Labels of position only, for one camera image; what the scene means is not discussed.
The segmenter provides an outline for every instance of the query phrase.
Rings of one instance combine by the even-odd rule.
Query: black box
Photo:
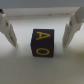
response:
[[[54,29],[33,29],[31,49],[35,57],[53,57]]]

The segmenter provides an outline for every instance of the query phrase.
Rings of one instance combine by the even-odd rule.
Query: letter o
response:
[[[46,50],[47,53],[44,53],[44,54],[39,53],[39,50]],[[46,49],[46,48],[39,48],[39,49],[36,50],[36,53],[39,54],[39,55],[48,55],[50,53],[50,51],[48,49]]]

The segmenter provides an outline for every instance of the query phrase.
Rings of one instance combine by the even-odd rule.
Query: block's top face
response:
[[[54,29],[33,29],[31,46],[54,45]]]

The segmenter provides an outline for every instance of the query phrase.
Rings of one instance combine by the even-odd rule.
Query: white surface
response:
[[[84,84],[84,25],[66,55],[62,37],[69,16],[13,17],[16,48],[0,34],[0,84]],[[53,58],[33,57],[30,47],[33,28],[55,29]]]
[[[54,7],[54,8],[9,8],[3,9],[7,16],[27,16],[27,15],[52,15],[75,13],[79,7]]]
[[[0,8],[84,7],[84,0],[0,0]]]

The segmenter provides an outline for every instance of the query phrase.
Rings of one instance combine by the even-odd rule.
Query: block's front face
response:
[[[33,56],[53,57],[54,30],[34,29],[31,40],[31,49]]]

